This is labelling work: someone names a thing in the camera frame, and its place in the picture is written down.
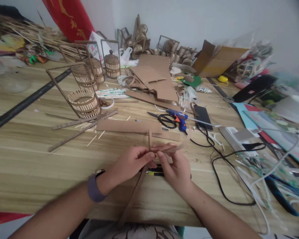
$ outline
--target smartphone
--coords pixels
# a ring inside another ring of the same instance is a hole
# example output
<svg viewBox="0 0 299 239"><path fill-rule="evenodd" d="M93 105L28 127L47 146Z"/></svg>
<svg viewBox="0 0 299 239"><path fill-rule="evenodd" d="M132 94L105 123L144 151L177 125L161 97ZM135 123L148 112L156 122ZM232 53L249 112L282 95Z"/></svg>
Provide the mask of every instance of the smartphone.
<svg viewBox="0 0 299 239"><path fill-rule="evenodd" d="M194 110L198 114L198 116L196 117L197 120L200 120L200 121L203 121L206 123L210 123L210 119L209 119L206 108L201 107L201 106L194 106ZM210 131L213 130L213 127L211 125L208 125L208 124L203 124L203 125L206 127L207 130L210 130Z"/></svg>

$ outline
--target white roll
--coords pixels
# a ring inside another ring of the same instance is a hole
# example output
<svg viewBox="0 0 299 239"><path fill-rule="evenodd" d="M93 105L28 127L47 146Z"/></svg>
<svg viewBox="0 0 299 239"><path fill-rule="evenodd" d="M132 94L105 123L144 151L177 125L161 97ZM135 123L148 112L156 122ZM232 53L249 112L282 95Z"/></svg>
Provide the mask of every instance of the white roll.
<svg viewBox="0 0 299 239"><path fill-rule="evenodd" d="M299 96L289 96L279 101L272 110L290 121L299 123Z"/></svg>

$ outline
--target wristwatch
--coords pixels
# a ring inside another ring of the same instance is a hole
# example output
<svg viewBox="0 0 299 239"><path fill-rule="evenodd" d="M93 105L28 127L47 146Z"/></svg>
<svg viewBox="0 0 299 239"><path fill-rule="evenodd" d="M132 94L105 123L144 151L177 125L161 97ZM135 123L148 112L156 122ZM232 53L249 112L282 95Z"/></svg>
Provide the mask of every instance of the wristwatch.
<svg viewBox="0 0 299 239"><path fill-rule="evenodd" d="M87 186L89 191L89 197L94 202L101 202L106 198L107 195L101 194L99 188L97 187L96 178L105 172L105 169L100 169L95 171L88 179Z"/></svg>

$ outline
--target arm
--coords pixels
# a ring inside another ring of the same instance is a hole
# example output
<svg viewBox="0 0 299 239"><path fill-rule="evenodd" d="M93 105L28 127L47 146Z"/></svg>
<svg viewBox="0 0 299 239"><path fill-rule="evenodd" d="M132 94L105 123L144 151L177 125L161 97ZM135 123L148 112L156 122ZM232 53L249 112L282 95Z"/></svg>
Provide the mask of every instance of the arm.
<svg viewBox="0 0 299 239"><path fill-rule="evenodd" d="M129 148L114 165L96 178L100 192L107 195L117 185L135 176L147 163L150 167L157 167L152 161L154 158L155 154L146 147ZM68 238L95 204L88 195L87 181L82 182L46 205L9 239Z"/></svg>
<svg viewBox="0 0 299 239"><path fill-rule="evenodd" d="M239 217L191 181L190 164L181 151L168 154L173 160L173 164L170 165L166 154L160 151L167 148L167 145L154 145L151 150L157 152L168 183L195 210L214 239L261 239Z"/></svg>

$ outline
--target black scissors handle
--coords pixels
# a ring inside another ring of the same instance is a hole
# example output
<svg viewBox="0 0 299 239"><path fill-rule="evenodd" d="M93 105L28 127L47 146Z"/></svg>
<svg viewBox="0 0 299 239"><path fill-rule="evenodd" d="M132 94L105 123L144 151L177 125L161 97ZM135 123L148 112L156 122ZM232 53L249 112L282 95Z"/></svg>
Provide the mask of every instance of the black scissors handle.
<svg viewBox="0 0 299 239"><path fill-rule="evenodd" d="M170 129L177 128L177 123L175 121L176 116L172 116L170 114L161 114L161 115L159 115L159 117L157 119L159 120L159 122L162 125L164 125L167 128L170 128ZM169 126L169 125L165 124L164 122L171 123L171 124L173 124L173 126Z"/></svg>

